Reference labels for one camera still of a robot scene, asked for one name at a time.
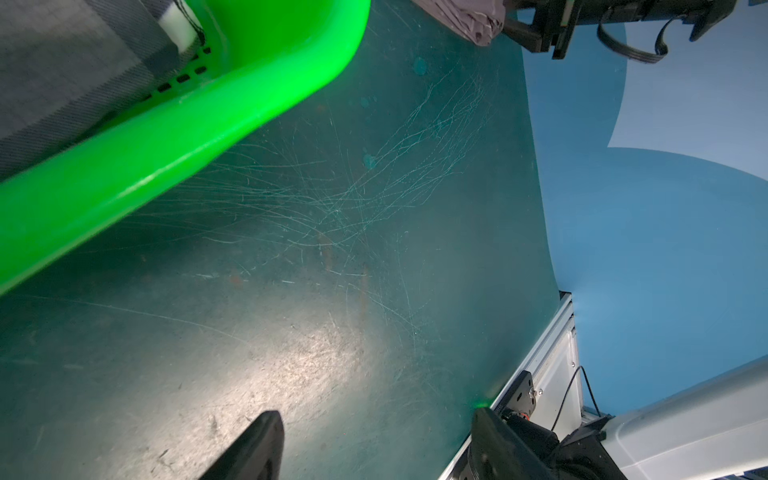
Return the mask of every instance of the scratch marks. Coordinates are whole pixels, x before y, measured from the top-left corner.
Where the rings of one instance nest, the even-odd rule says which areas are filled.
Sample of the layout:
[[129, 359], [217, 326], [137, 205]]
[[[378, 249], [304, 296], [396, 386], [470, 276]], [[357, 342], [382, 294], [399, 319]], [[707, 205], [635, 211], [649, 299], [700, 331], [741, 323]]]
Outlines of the scratch marks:
[[224, 335], [224, 336], [229, 337], [229, 338], [231, 338], [233, 340], [236, 340], [239, 343], [242, 343], [245, 346], [253, 348], [248, 342], [246, 342], [243, 339], [237, 338], [236, 336], [230, 335], [229, 333], [223, 332], [223, 331], [221, 331], [219, 329], [215, 329], [212, 326], [204, 325], [202, 323], [197, 323], [197, 322], [191, 322], [190, 320], [182, 320], [182, 319], [173, 318], [171, 316], [156, 315], [154, 313], [148, 313], [148, 312], [139, 312], [137, 310], [130, 310], [130, 309], [127, 309], [127, 308], [120, 308], [119, 306], [103, 305], [101, 303], [84, 302], [82, 300], [70, 300], [70, 299], [65, 299], [65, 298], [54, 298], [52, 296], [28, 295], [26, 293], [9, 293], [8, 295], [16, 296], [16, 297], [19, 297], [19, 298], [33, 298], [33, 299], [37, 299], [37, 300], [51, 300], [51, 301], [55, 301], [55, 302], [77, 303], [77, 304], [80, 304], [80, 305], [97, 306], [97, 307], [100, 307], [100, 308], [117, 310], [119, 312], [135, 313], [135, 314], [141, 315], [141, 316], [150, 316], [150, 317], [159, 318], [159, 319], [171, 320], [173, 322], [185, 323], [187, 325], [194, 325], [194, 326], [200, 327], [201, 329], [210, 330], [211, 332], [218, 333], [219, 335]]

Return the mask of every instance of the blue backdrop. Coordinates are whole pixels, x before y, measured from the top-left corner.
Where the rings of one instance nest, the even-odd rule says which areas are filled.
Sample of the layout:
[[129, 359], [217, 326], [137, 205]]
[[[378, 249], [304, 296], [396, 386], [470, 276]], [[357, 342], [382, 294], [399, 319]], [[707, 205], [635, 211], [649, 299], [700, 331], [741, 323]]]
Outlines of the blue backdrop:
[[627, 62], [594, 27], [576, 29], [563, 61], [524, 56], [554, 271], [574, 293], [601, 408], [622, 413], [766, 354], [768, 182], [608, 148]]

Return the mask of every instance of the gray fabric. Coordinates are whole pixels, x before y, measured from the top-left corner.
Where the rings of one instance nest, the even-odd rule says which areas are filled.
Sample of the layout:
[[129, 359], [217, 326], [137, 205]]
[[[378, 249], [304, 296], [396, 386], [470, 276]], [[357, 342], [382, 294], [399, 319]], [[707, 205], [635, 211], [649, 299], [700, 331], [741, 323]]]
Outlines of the gray fabric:
[[9, 0], [0, 41], [0, 181], [81, 141], [183, 66], [139, 0]]
[[141, 3], [155, 20], [160, 20], [168, 7], [174, 4], [174, 0], [141, 0]]
[[485, 47], [501, 33], [506, 10], [502, 0], [413, 0], [455, 33]]

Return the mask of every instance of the scratched surface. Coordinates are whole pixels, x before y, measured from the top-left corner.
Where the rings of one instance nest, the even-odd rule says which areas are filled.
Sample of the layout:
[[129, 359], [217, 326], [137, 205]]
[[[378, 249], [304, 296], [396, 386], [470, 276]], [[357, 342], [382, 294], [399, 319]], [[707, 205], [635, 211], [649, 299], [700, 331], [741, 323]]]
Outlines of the scratched surface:
[[0, 299], [0, 477], [435, 478], [558, 304], [521, 54], [374, 1], [329, 87]]

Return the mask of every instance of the black cable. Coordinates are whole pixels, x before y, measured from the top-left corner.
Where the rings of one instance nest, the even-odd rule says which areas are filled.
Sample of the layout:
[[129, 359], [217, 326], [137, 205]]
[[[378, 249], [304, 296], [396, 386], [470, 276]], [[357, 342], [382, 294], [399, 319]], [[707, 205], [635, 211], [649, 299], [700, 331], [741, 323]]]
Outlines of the black cable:
[[554, 418], [554, 424], [552, 425], [551, 431], [554, 432], [555, 426], [558, 424], [558, 420], [560, 419], [560, 414], [563, 412], [563, 406], [565, 406], [565, 400], [568, 398], [568, 392], [571, 390], [571, 385], [574, 382], [574, 379], [576, 379], [576, 375], [578, 375], [579, 370], [581, 370], [584, 373], [584, 380], [587, 382], [587, 388], [589, 389], [589, 396], [592, 397], [592, 404], [594, 405], [594, 409], [598, 412], [598, 416], [602, 417], [603, 415], [600, 414], [600, 409], [598, 408], [598, 403], [594, 401], [594, 394], [592, 393], [592, 387], [589, 385], [589, 379], [587, 378], [587, 370], [584, 369], [583, 366], [579, 365], [574, 374], [571, 376], [571, 381], [568, 382], [568, 388], [565, 389], [565, 395], [563, 396], [563, 403], [560, 404], [560, 409], [558, 410], [558, 416]]

